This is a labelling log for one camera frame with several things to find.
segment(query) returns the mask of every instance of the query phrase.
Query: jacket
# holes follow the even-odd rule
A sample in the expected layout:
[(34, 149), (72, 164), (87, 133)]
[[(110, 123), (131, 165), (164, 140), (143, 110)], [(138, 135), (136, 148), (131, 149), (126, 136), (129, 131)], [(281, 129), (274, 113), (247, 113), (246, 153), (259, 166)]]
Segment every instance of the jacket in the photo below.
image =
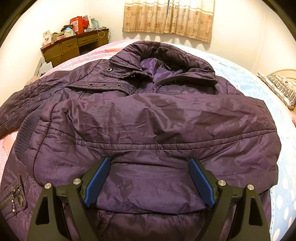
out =
[[(270, 222), (281, 143), (269, 110), (171, 45), (139, 41), (109, 60), (54, 72), (14, 93), (0, 117), (0, 137), (20, 128), (0, 201), (18, 188), (23, 205), (1, 211), (21, 240), (42, 187), (69, 184), (101, 156), (111, 170), (88, 212), (104, 240), (194, 240), (208, 209), (188, 173), (193, 157), (230, 185), (253, 184)], [(65, 205), (79, 240), (69, 212)]]

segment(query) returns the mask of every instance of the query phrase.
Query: beige curtain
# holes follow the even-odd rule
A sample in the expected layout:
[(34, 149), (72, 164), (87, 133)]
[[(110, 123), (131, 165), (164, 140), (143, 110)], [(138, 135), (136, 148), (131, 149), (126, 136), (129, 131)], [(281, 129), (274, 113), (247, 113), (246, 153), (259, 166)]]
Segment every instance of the beige curtain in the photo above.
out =
[(165, 33), (211, 42), (214, 0), (170, 0)]
[(126, 0), (123, 32), (163, 34), (168, 0)]

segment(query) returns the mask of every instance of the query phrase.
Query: jacket zipper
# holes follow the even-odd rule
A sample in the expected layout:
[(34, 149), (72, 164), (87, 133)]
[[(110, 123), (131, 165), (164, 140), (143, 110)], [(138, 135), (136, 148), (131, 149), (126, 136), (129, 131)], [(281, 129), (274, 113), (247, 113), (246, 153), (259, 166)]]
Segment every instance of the jacket zipper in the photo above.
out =
[(172, 77), (164, 78), (164, 79), (162, 79), (162, 80), (156, 82), (155, 85), (160, 85), (160, 84), (163, 84), (164, 82), (169, 82), (169, 81), (168, 81), (169, 79), (173, 79), (173, 78), (175, 78), (175, 77), (179, 77), (179, 76), (182, 76), (182, 77), (185, 77), (185, 78), (197, 79), (197, 80), (210, 80), (210, 81), (216, 81), (215, 79), (198, 78), (198, 77), (184, 76), (184, 75), (178, 74), (178, 75), (175, 75), (175, 76), (172, 76)]
[(110, 59), (109, 59), (109, 62), (110, 62), (110, 63), (113, 63), (113, 64), (116, 64), (116, 65), (118, 65), (118, 66), (121, 66), (121, 67), (130, 68), (130, 69), (136, 69), (136, 70), (138, 70), (138, 71), (141, 71), (140, 69), (138, 69), (138, 68), (136, 68), (136, 67), (131, 67), (131, 66), (123, 65), (123, 64), (118, 64), (118, 63), (116, 63), (116, 62), (113, 62), (113, 61), (110, 60)]
[(15, 215), (16, 214), (16, 208), (15, 208), (15, 198), (20, 193), (20, 186), (18, 185), (13, 189), (13, 191), (9, 194), (9, 196), (0, 204), (0, 210), (3, 210), (7, 204), (12, 202), (12, 212)]

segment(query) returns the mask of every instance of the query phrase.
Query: zipper pull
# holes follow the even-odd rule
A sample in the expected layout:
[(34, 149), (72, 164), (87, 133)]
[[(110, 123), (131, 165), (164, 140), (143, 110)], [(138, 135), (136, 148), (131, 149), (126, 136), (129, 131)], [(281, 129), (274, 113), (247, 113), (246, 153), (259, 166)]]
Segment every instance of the zipper pull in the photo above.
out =
[(16, 208), (15, 208), (15, 197), (17, 196), (17, 190), (18, 187), (16, 187), (12, 192), (11, 202), (12, 202), (12, 212), (15, 215), (16, 214)]

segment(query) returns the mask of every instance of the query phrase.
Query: zippered pocket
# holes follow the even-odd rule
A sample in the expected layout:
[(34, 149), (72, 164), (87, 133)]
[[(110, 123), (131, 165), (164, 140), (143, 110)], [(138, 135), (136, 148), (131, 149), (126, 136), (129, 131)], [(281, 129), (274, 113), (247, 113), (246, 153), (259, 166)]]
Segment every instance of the zippered pocket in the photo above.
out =
[(27, 208), (21, 176), (13, 185), (6, 188), (1, 196), (4, 196), (4, 199), (0, 202), (0, 211), (6, 220)]

